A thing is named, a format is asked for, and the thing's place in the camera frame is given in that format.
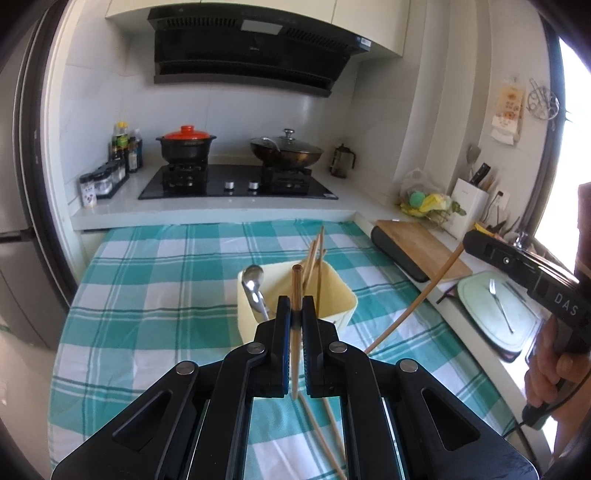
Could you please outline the person right hand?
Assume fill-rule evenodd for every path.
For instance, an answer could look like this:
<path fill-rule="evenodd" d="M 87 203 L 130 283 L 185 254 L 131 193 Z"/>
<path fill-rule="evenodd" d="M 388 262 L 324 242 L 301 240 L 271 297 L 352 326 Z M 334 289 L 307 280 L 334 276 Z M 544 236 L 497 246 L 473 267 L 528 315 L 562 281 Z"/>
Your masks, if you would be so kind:
<path fill-rule="evenodd" d="M 530 405 L 541 407 L 557 401 L 558 383 L 565 380 L 580 386 L 580 390 L 557 409 L 553 418 L 560 426 L 579 426 L 590 410 L 590 356 L 555 351 L 557 319 L 552 316 L 542 327 L 535 353 L 525 375 L 526 398 Z"/>

